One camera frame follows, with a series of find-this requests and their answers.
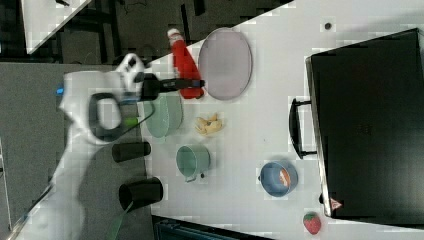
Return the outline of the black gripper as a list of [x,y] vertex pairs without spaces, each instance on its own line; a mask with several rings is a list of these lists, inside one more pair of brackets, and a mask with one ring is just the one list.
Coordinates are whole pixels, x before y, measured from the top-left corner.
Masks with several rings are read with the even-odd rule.
[[158,78],[152,73],[138,73],[134,83],[140,87],[140,101],[154,101],[161,92],[174,92],[182,89],[202,88],[205,85],[204,80],[173,78],[164,79],[159,82]]

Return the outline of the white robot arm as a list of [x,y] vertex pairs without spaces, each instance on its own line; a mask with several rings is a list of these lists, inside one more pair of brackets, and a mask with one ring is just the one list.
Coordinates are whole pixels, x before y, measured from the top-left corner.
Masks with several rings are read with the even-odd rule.
[[108,128],[101,122],[100,102],[109,99],[117,107],[153,101],[161,93],[205,86],[201,78],[174,77],[159,80],[145,71],[134,53],[125,55],[113,71],[78,71],[64,75],[64,93],[59,109],[70,120],[63,155],[48,187],[18,220],[7,240],[79,240],[86,211],[79,190],[96,153],[130,131],[122,113]]

